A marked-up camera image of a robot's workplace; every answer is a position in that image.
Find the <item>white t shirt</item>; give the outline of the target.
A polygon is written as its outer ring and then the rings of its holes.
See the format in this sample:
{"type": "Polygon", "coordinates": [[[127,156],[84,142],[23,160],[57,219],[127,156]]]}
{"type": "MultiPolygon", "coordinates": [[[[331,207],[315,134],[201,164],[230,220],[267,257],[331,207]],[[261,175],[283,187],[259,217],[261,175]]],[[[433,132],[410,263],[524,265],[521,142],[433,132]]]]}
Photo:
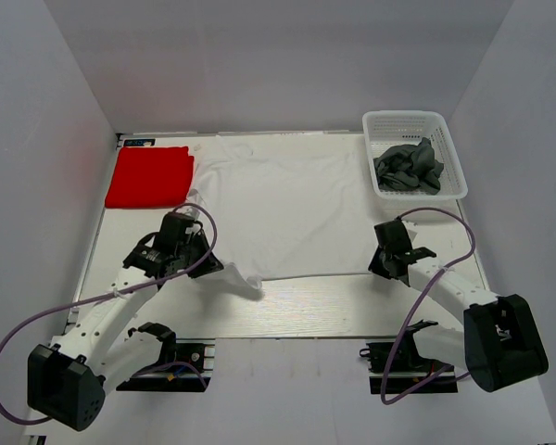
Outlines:
{"type": "Polygon", "coordinates": [[[190,201],[207,210],[220,272],[204,286],[260,290],[266,281],[368,272],[376,241],[361,149],[285,154],[217,142],[196,156],[190,201]]]}

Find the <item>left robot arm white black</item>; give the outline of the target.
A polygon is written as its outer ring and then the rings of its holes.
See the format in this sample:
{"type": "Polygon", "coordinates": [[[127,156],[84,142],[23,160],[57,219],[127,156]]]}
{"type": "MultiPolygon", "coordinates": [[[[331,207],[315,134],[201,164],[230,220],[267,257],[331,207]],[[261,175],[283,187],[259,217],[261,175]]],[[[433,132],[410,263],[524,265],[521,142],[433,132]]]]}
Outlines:
{"type": "Polygon", "coordinates": [[[177,336],[164,324],[131,319],[174,278],[192,279],[222,270],[213,255],[215,237],[196,213],[173,210],[160,228],[143,236],[123,260],[108,296],[51,346],[37,346],[28,359],[27,403],[48,418],[83,431],[106,396],[137,375],[177,366],[177,336]]]}

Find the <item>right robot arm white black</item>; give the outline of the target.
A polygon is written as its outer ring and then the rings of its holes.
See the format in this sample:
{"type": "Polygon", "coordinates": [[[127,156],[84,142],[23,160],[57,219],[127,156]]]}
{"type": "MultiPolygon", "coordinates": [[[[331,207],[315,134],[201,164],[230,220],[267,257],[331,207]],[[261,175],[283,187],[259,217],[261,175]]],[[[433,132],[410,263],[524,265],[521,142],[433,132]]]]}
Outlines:
{"type": "Polygon", "coordinates": [[[435,321],[414,323],[408,315],[380,368],[388,380],[397,357],[410,369],[429,362],[461,368],[486,392],[523,382],[549,370],[549,360],[525,298],[499,296],[480,288],[434,251],[416,248],[400,219],[375,225],[377,249],[369,270],[418,292],[418,303],[431,299],[450,313],[461,329],[435,321]]]}

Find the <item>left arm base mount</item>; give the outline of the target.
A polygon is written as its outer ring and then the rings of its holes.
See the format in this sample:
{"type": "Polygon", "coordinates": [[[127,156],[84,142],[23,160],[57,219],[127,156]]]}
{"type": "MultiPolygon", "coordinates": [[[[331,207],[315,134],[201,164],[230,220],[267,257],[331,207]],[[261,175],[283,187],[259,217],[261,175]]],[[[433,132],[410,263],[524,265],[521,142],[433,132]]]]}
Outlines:
{"type": "Polygon", "coordinates": [[[205,392],[215,358],[215,342],[205,339],[179,339],[164,324],[145,323],[128,330],[124,342],[138,334],[153,340],[156,360],[143,366],[120,383],[119,392],[205,392]]]}

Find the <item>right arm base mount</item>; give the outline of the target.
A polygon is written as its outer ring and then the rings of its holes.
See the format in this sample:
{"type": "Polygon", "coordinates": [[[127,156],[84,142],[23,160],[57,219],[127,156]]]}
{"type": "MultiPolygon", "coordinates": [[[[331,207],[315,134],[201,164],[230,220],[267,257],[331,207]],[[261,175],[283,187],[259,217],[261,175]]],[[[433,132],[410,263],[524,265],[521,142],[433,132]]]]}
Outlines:
{"type": "MultiPolygon", "coordinates": [[[[385,385],[387,396],[397,396],[408,388],[419,384],[432,374],[444,369],[447,365],[433,359],[425,359],[418,355],[411,335],[419,328],[435,325],[434,322],[420,321],[410,326],[410,333],[405,334],[390,367],[385,385]]],[[[372,395],[381,393],[381,384],[386,360],[394,344],[394,338],[372,340],[359,351],[360,359],[368,364],[369,386],[372,395]]],[[[453,366],[441,373],[428,385],[419,388],[415,394],[453,394],[458,392],[458,382],[453,366]]]]}

